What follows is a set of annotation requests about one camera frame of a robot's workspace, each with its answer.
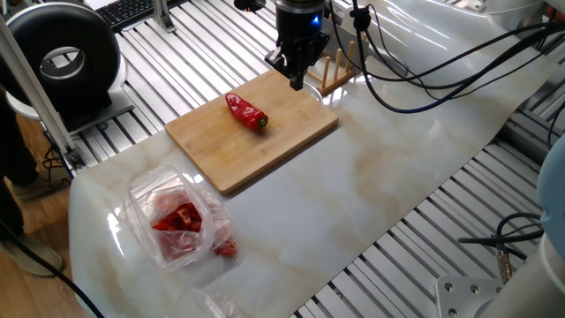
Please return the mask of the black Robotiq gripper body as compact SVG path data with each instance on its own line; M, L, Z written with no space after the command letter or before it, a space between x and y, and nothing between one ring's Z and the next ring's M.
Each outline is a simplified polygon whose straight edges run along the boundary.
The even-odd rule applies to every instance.
M297 39L301 34L324 34L325 0L276 0L276 46L297 66Z

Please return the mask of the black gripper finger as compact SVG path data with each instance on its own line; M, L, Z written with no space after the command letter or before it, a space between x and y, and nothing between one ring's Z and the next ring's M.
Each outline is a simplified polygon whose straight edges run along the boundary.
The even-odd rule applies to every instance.
M304 84L304 76L309 66L314 65L328 44L327 34L301 34L297 39L297 90Z
M290 61L283 53L280 47L271 50L265 56L265 61L276 71L281 73L290 81L290 86L294 89L298 89L297 85L297 67Z

